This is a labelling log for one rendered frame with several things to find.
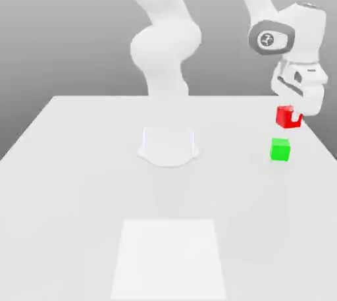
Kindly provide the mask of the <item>small red cube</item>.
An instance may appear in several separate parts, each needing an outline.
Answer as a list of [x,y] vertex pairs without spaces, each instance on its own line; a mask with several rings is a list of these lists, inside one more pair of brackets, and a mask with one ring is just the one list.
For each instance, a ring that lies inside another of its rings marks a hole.
[[278,106],[276,109],[276,124],[282,128],[299,128],[301,126],[302,119],[300,121],[292,121],[293,107],[291,105]]

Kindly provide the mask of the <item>small green cube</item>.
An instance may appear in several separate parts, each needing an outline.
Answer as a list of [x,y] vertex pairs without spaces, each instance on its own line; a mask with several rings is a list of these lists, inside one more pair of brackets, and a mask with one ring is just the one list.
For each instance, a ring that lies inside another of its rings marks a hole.
[[290,141],[286,138],[272,138],[270,158],[273,161],[288,161],[290,157]]

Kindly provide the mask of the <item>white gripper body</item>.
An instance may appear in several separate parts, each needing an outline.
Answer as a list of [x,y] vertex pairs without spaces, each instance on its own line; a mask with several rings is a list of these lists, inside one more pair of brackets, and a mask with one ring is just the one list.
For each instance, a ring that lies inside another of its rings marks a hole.
[[327,82],[328,76],[319,63],[280,61],[272,75],[271,89],[297,113],[315,116],[321,110]]

